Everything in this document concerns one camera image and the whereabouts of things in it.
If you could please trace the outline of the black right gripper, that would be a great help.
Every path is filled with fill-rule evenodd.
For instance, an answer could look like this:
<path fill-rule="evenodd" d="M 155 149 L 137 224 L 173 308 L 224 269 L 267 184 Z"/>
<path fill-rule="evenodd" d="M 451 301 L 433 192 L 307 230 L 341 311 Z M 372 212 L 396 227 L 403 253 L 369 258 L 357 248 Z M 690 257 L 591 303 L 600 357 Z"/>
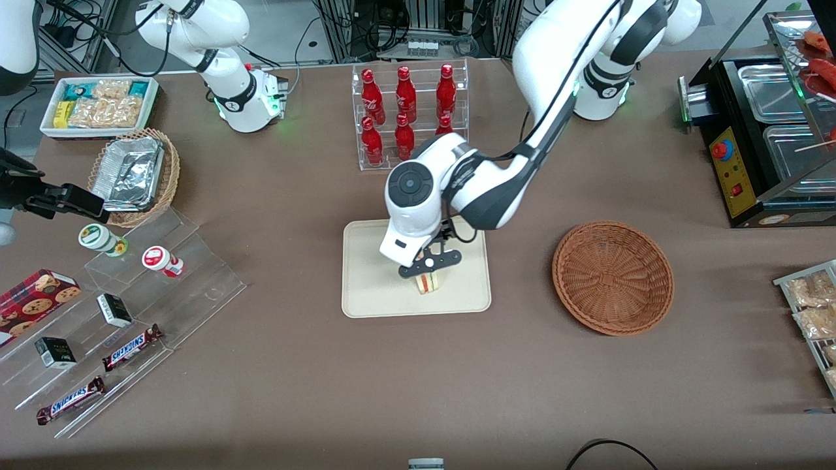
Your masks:
<path fill-rule="evenodd" d="M 105 200 L 74 184 L 45 184 L 45 176 L 33 163 L 1 149 L 1 208 L 17 208 L 39 217 L 53 219 L 57 213 L 72 212 L 107 224 L 110 212 Z"/>

